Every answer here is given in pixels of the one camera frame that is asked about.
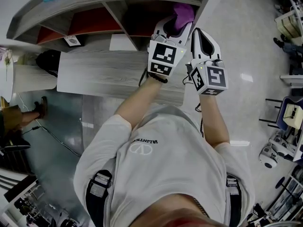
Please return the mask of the white dome device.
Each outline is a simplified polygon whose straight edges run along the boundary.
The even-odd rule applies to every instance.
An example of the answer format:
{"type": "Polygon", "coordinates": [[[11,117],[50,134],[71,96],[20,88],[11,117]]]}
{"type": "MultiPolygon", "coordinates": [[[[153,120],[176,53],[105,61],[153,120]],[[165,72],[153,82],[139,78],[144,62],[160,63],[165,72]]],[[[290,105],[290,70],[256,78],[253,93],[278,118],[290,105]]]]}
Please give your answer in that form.
{"type": "Polygon", "coordinates": [[[268,140],[272,144],[272,148],[280,156],[289,155],[294,158],[297,147],[283,139],[280,135],[276,135],[268,140]]]}
{"type": "Polygon", "coordinates": [[[278,164],[278,154],[271,146],[265,146],[259,154],[260,162],[267,168],[275,168],[278,164]]]}

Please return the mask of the white ribbed pedestal table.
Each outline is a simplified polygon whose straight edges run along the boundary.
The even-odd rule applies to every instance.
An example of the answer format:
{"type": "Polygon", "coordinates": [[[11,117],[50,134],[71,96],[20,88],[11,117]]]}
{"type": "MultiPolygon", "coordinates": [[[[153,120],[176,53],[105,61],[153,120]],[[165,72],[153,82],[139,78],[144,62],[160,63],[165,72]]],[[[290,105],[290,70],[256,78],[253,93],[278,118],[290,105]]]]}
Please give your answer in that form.
{"type": "Polygon", "coordinates": [[[21,65],[14,61],[6,69],[4,56],[0,56],[0,97],[10,102],[14,93],[54,89],[57,78],[36,65],[21,65]]]}

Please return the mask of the pale flower stem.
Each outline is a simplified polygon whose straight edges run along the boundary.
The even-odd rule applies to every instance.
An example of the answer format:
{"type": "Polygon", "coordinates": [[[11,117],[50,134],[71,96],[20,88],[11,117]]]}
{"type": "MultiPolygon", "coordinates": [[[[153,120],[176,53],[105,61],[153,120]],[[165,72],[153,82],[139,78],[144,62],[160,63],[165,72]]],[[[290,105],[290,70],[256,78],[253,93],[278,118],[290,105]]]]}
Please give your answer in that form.
{"type": "Polygon", "coordinates": [[[7,74],[8,74],[8,67],[11,63],[13,63],[12,51],[8,50],[6,52],[6,55],[4,56],[4,64],[5,64],[5,69],[6,69],[6,80],[7,80],[7,74]]]}

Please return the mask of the person's white shirt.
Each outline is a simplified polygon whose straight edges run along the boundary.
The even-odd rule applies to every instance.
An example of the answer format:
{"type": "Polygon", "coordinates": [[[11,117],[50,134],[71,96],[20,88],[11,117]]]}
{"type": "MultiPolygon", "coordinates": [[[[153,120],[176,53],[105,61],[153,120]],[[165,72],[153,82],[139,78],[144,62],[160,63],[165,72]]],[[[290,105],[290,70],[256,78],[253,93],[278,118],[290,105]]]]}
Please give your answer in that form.
{"type": "Polygon", "coordinates": [[[73,184],[86,210],[90,191],[96,191],[97,199],[109,194],[100,215],[105,227],[129,227],[170,194],[208,198],[218,209],[217,218],[227,224],[228,176],[239,185],[244,220],[255,202],[246,150],[229,143],[213,148],[189,115],[174,106],[160,106],[134,129],[120,115],[107,119],[84,150],[73,184]]]}

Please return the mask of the grey wooden desk with shelves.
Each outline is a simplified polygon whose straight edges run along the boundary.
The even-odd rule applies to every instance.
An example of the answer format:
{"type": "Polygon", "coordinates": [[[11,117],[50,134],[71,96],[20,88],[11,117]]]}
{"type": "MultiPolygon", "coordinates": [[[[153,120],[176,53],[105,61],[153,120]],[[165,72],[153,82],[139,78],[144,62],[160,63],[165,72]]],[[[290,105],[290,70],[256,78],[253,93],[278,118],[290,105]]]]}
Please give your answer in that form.
{"type": "Polygon", "coordinates": [[[146,51],[110,50],[111,35],[89,35],[83,47],[61,53],[57,90],[125,99],[139,85],[147,67],[146,51]]]}

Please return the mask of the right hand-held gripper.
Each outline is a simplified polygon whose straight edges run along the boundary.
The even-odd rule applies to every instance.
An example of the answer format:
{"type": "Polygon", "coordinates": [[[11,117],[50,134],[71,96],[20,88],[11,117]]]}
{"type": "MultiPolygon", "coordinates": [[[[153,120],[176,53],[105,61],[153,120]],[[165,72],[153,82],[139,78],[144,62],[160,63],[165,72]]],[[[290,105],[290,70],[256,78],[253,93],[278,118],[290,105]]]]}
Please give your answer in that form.
{"type": "Polygon", "coordinates": [[[228,73],[218,43],[204,30],[195,28],[191,38],[192,70],[189,76],[199,95],[216,96],[228,89],[228,73]]]}

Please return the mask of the black round stool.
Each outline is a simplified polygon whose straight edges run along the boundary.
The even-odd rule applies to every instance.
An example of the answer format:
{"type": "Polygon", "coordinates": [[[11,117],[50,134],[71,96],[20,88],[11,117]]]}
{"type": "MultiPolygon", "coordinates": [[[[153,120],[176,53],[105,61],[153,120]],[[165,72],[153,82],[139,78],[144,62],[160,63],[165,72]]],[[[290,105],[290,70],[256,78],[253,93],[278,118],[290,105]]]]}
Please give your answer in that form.
{"type": "Polygon", "coordinates": [[[30,144],[24,140],[22,137],[17,137],[13,139],[6,139],[0,141],[0,154],[4,155],[5,153],[22,151],[29,149],[30,144]]]}

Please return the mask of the person's left forearm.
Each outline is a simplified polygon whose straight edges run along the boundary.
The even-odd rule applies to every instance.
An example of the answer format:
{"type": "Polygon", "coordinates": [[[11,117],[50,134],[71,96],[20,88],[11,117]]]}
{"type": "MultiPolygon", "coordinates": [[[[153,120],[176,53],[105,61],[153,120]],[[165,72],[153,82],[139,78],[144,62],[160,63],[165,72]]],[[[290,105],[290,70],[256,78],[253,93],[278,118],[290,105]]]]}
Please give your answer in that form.
{"type": "Polygon", "coordinates": [[[118,107],[115,114],[128,121],[132,127],[142,120],[150,105],[155,100],[163,83],[149,77],[118,107]]]}

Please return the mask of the grey wooden shelf unit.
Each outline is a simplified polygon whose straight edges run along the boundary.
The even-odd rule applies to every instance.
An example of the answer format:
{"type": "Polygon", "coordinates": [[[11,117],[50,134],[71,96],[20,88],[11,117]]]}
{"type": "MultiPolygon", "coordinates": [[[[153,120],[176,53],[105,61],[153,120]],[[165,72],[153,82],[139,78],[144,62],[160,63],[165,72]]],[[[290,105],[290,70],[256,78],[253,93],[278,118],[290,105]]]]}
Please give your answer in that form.
{"type": "Polygon", "coordinates": [[[156,24],[171,16],[176,3],[192,6],[198,20],[209,0],[31,0],[12,18],[7,38],[70,52],[70,35],[125,34],[145,50],[156,24]]]}

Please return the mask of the black backpack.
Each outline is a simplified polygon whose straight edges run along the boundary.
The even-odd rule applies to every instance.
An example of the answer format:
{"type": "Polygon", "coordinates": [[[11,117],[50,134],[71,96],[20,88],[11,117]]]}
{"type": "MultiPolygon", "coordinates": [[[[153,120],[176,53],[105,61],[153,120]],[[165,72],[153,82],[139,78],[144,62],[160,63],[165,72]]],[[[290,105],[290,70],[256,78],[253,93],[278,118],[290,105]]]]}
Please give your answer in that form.
{"type": "Polygon", "coordinates": [[[50,75],[58,77],[58,69],[61,52],[56,50],[48,50],[38,55],[36,64],[50,75]]]}

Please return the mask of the white paper sheet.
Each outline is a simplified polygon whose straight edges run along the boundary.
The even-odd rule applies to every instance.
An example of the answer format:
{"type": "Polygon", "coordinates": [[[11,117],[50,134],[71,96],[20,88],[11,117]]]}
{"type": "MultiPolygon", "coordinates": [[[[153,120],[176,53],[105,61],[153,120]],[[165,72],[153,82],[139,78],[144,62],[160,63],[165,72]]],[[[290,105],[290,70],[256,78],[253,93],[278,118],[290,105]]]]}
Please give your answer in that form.
{"type": "Polygon", "coordinates": [[[110,40],[110,51],[136,51],[136,48],[125,34],[113,34],[110,40]]]}

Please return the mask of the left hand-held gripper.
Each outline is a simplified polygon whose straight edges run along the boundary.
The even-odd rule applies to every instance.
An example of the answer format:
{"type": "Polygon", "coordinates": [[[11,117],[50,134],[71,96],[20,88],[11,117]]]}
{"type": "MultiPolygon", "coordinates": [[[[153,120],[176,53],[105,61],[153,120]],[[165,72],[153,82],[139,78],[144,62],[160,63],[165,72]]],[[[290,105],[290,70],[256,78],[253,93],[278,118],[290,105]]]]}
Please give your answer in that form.
{"type": "Polygon", "coordinates": [[[156,24],[148,50],[147,71],[171,77],[177,65],[186,54],[186,42],[192,22],[185,24],[176,37],[173,35],[175,17],[166,17],[156,24]]]}

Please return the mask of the beige box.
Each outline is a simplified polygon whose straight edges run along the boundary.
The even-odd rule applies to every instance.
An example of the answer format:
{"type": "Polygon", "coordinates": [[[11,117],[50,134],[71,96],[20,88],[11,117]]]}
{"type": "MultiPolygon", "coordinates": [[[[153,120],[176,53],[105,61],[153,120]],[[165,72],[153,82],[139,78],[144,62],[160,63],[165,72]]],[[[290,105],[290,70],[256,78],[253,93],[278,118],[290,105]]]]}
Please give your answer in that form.
{"type": "Polygon", "coordinates": [[[303,122],[303,109],[299,105],[287,104],[283,121],[288,126],[299,130],[303,122]]]}

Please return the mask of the black framed picture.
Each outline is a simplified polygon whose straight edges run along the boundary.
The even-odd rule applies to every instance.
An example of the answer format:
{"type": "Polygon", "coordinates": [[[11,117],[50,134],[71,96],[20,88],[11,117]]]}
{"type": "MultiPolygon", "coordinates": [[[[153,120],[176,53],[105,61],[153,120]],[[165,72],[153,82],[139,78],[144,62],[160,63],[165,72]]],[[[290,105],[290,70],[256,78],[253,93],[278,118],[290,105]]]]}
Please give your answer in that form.
{"type": "Polygon", "coordinates": [[[85,45],[85,35],[70,35],[63,38],[69,48],[83,47],[85,45]]]}

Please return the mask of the purple wiping cloth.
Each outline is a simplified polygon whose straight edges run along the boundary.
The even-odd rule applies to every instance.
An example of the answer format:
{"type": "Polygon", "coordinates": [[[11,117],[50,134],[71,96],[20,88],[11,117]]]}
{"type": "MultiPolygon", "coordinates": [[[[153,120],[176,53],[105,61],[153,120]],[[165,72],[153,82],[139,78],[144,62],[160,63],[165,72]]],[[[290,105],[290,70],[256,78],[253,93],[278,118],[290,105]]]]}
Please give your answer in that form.
{"type": "Polygon", "coordinates": [[[173,10],[176,16],[173,31],[178,34],[187,23],[194,21],[195,13],[191,5],[184,3],[174,4],[173,10]]]}

